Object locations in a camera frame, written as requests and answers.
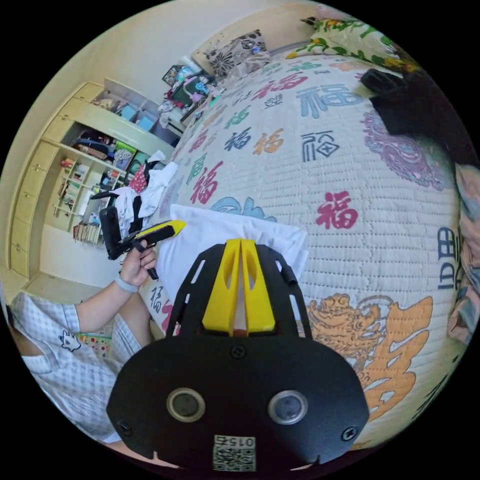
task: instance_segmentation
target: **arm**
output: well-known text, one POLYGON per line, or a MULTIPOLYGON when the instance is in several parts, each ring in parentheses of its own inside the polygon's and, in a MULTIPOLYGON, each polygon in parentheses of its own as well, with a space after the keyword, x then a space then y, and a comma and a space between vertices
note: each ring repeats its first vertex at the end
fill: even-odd
MULTIPOLYGON (((140 287, 147 277, 148 269, 157 264, 155 251, 151 248, 140 253, 131 250, 126 256, 120 271, 121 279, 134 287, 140 287)), ((133 293, 122 290, 116 282, 112 282, 102 291, 83 303, 76 305, 80 332, 95 332, 104 327, 130 300, 133 293)))

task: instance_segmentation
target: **screw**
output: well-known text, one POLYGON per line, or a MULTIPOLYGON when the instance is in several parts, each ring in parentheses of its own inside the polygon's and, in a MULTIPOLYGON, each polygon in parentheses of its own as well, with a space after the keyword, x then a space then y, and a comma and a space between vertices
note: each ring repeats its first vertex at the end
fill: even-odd
POLYGON ((126 436, 129 437, 132 434, 132 429, 130 425, 126 421, 119 421, 118 426, 120 427, 121 432, 126 436))
POLYGON ((236 345, 230 349, 230 355, 234 359, 243 359, 247 355, 247 349, 243 345, 236 345))
POLYGON ((353 439, 354 437, 357 436, 357 433, 358 433, 358 429, 356 426, 349 426, 347 429, 345 429, 343 431, 343 433, 341 434, 341 439, 344 441, 344 442, 349 442, 351 439, 353 439))

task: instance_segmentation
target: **floral pillowcase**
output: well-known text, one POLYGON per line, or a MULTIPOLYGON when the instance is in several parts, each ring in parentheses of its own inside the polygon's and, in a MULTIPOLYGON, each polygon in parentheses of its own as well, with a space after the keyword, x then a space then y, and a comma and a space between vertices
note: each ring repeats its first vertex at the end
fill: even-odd
POLYGON ((259 52, 266 52, 265 40, 260 30, 254 30, 232 40, 223 48, 214 48, 203 54, 210 62, 215 75, 222 79, 229 71, 259 52))
POLYGON ((411 61, 399 57, 397 46, 387 36, 367 23, 357 19, 323 19, 309 25, 316 30, 310 42, 289 53, 288 59, 305 55, 348 55, 398 72, 417 69, 411 61))

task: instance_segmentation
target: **cabinet drawer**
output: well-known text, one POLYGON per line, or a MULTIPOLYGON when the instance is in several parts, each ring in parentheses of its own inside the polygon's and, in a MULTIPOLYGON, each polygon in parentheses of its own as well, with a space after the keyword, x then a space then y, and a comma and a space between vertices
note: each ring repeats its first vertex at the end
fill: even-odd
POLYGON ((21 184, 21 191, 38 197, 46 176, 47 172, 45 170, 31 165, 26 171, 25 178, 21 184))
POLYGON ((30 225, 24 221, 13 219, 11 226, 11 244, 25 252, 29 250, 30 225))
POLYGON ((58 112, 59 117, 67 117, 70 120, 75 120, 87 107, 88 103, 79 100, 78 98, 71 98, 65 106, 58 112))
POLYGON ((60 143, 73 124, 73 120, 57 115, 43 133, 43 137, 52 142, 60 143))
POLYGON ((104 88, 95 83, 86 83, 80 90, 78 90, 73 96, 76 99, 83 100, 84 102, 91 102, 95 97, 98 97, 104 88))
POLYGON ((37 199, 30 193, 21 191, 15 207, 15 217, 26 224, 32 223, 37 199))
POLYGON ((110 135, 147 155, 153 155, 160 150, 169 159, 174 150, 171 145, 152 133, 91 103, 87 104, 87 108, 75 120, 110 135))
POLYGON ((58 151, 59 149, 56 146, 41 141, 30 160, 30 165, 47 171, 54 161, 55 155, 58 151))
POLYGON ((10 248, 10 268, 23 277, 29 277, 29 255, 16 245, 10 248))

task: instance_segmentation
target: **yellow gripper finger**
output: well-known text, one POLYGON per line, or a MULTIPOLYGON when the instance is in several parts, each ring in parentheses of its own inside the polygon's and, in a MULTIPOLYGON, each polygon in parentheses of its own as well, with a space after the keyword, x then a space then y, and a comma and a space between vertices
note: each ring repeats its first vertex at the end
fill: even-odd
POLYGON ((233 336, 239 295, 240 239, 227 240, 210 300, 203 315, 206 330, 233 336))
POLYGON ((233 336, 239 297, 240 262, 246 333, 272 332, 275 319, 255 242, 239 238, 226 242, 203 316, 203 326, 206 330, 233 336))
POLYGON ((253 240, 241 240, 241 260, 247 335, 272 332, 275 328, 274 313, 253 240))

